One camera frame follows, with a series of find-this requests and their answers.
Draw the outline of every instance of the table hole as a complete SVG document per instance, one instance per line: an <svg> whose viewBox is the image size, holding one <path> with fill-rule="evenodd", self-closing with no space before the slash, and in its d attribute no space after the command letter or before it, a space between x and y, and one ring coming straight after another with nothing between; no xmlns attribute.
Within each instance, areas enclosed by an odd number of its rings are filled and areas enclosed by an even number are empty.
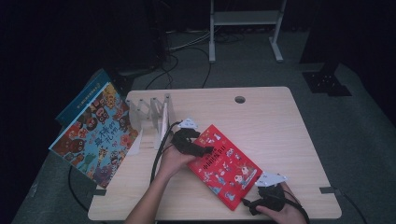
<svg viewBox="0 0 396 224"><path fill-rule="evenodd" d="M236 101L238 104L243 104L243 103L246 101L246 99L245 99L245 97L243 97L243 96L236 96L236 97L235 97L235 101Z"/></svg>

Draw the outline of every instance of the floor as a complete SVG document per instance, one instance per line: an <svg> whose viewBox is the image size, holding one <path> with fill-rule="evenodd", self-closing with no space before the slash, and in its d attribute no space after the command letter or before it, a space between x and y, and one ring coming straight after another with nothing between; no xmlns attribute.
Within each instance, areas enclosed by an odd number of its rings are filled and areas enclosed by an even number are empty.
<svg viewBox="0 0 396 224"><path fill-rule="evenodd" d="M396 188L395 127L364 89L359 77L342 64L335 75L352 96L331 97L309 90L302 72L318 71L322 64L299 64L308 32L280 33L278 44L283 63L275 60L268 43L270 34L219 37L215 63L208 62L207 42L176 51L163 65L165 70L175 67L169 76L157 69L137 77L131 89L288 87L330 183L347 196L337 197L343 211L339 219L311 223L363 223L348 199L359 207L368 223L393 223L396 219L396 202L391 196ZM169 44L181 46L200 35L170 34ZM85 211L91 204L95 185L80 173L69 171L66 162L49 153L13 223L96 223L88 219ZM69 183L81 205L73 197Z"/></svg>

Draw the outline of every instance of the human hand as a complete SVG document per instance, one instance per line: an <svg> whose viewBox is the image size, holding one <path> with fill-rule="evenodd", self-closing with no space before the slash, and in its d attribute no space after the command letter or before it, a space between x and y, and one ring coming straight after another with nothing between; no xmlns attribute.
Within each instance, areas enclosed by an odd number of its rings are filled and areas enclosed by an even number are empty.
<svg viewBox="0 0 396 224"><path fill-rule="evenodd" d="M160 169L157 175L163 175L166 178L171 178L180 170L181 167L193 160L195 160L194 156L180 153L173 145L166 147L163 150L163 157L161 159Z"/></svg>
<svg viewBox="0 0 396 224"><path fill-rule="evenodd" d="M287 199L291 200L292 202L299 203L296 201L293 192L285 182L280 183L280 185L282 189L286 191L285 197ZM267 215L279 224L306 224L303 214L288 203L285 203L285 206L279 212L260 205L256 207L256 210Z"/></svg>

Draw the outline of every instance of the illustrated book cover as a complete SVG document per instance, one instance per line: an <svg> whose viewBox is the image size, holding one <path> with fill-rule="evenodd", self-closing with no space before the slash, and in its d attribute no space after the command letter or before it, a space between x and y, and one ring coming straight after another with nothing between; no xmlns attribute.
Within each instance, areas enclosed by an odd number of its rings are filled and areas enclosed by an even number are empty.
<svg viewBox="0 0 396 224"><path fill-rule="evenodd" d="M99 69L78 96L55 119L62 126L68 126L107 82L111 82L110 76L104 69Z"/></svg>
<svg viewBox="0 0 396 224"><path fill-rule="evenodd" d="M107 82L49 149L106 188L137 136L129 106Z"/></svg>
<svg viewBox="0 0 396 224"><path fill-rule="evenodd" d="M240 204L262 170L213 124L195 139L201 147L214 147L211 154L188 164L195 174L232 211Z"/></svg>

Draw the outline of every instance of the wooden table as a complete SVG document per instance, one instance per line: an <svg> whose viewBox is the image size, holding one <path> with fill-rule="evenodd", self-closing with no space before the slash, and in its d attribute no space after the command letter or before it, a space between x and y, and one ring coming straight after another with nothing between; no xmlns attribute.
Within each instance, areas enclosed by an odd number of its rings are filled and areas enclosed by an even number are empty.
<svg viewBox="0 0 396 224"><path fill-rule="evenodd" d="M341 209L333 194L319 188L329 181L318 159L303 119L286 87L224 88L193 90L131 91L127 99L149 102L170 93L176 119L193 118L198 132L215 124L233 143L264 171L282 174L310 218L336 219ZM238 104L235 97L246 101ZM139 153L128 154L106 189L106 196L94 196L89 211L92 220L124 220L149 186L156 150L154 129L143 125ZM259 198L253 187L246 197ZM189 168L170 181L157 220L244 220L268 219L252 216L241 203L228 209Z"/></svg>

